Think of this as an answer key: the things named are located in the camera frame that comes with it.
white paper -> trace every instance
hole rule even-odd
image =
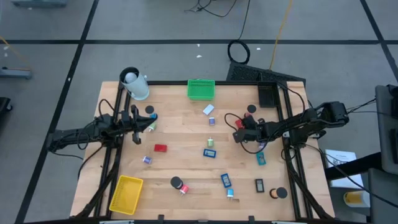
[[[345,152],[345,151],[336,151],[336,150],[331,150],[331,149],[326,149],[326,156],[330,160],[330,162],[334,163],[331,164],[330,162],[327,161],[327,167],[332,167],[333,165],[340,165],[343,164],[344,162],[350,162],[356,160],[356,155],[355,152]],[[357,184],[363,187],[363,182],[362,182],[362,177],[361,174],[356,174],[350,176],[350,178],[355,181]],[[360,189],[357,185],[352,183],[348,178],[342,178],[338,180],[332,180],[330,182],[331,187],[344,187],[344,188],[351,188],[351,189]]]

white object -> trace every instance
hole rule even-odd
[[[371,199],[369,193],[364,190],[347,192],[343,196],[344,202],[351,208],[370,208]]]
[[[214,110],[213,105],[207,105],[207,107],[203,110],[205,115],[209,115]]]
[[[144,100],[149,96],[147,77],[138,70],[137,73],[129,72],[125,76],[121,75],[120,78],[121,83],[135,100]]]
[[[340,165],[345,162],[350,162],[353,160],[356,160],[356,156],[354,152],[345,152],[345,151],[337,151],[337,150],[331,150],[331,149],[326,149],[326,156],[330,160],[330,162],[334,163],[331,164],[330,162],[327,163],[327,167],[332,167],[333,165]],[[350,178],[355,181],[357,184],[363,187],[363,182],[362,182],[362,177],[361,174],[356,174],[350,176]],[[351,188],[351,189],[360,189],[357,185],[352,183],[348,178],[342,178],[342,179],[337,179],[337,180],[332,180],[330,182],[331,187],[343,187],[343,188]]]

gray floor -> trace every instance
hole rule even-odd
[[[183,11],[195,2],[101,0],[88,39],[233,39],[239,35],[247,1],[238,1],[223,19]],[[223,13],[232,2],[218,0],[210,9]],[[393,23],[398,2],[367,2],[384,38],[398,39]],[[69,0],[65,9],[28,10],[4,1],[0,35],[6,39],[79,39],[91,3]],[[287,4],[288,0],[252,0],[243,38],[274,39]],[[294,1],[282,38],[375,40],[376,36],[359,1],[305,0]],[[13,46],[28,58],[34,77],[0,79],[0,96],[10,97],[14,104],[0,132],[1,223],[15,220],[77,47]],[[249,48],[249,65],[268,68],[273,45],[250,44]],[[398,45],[389,48],[398,58]],[[245,57],[239,47],[233,47],[232,52],[238,60]],[[0,55],[1,66],[23,66],[9,50]],[[81,127],[89,122],[101,82],[118,80],[127,66],[137,67],[150,80],[225,80],[229,60],[226,44],[85,45],[57,128]],[[278,45],[273,70],[306,78],[307,95],[314,105],[331,100],[342,101],[347,107],[358,105],[374,97],[376,85],[397,84],[380,45]],[[329,130],[320,146],[363,157],[379,151],[378,142],[376,116],[354,114],[345,127]],[[82,156],[84,152],[68,147],[63,153]],[[26,221],[68,217],[80,164],[78,159],[49,154]],[[364,221],[363,215],[345,211],[342,191],[331,189],[331,194],[339,218]]]

red block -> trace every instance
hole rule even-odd
[[[236,121],[235,121],[235,124],[237,125],[238,129],[239,129],[239,128],[243,128],[242,120],[240,120],[240,119],[239,119],[239,120],[236,120]]]
[[[166,145],[156,144],[155,145],[155,152],[167,152],[167,146]]]

teal object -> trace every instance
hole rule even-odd
[[[260,166],[266,165],[266,157],[264,156],[263,152],[259,152],[256,154],[257,156],[257,162],[259,163]]]
[[[216,94],[214,80],[188,80],[187,95],[191,100],[212,100]]]

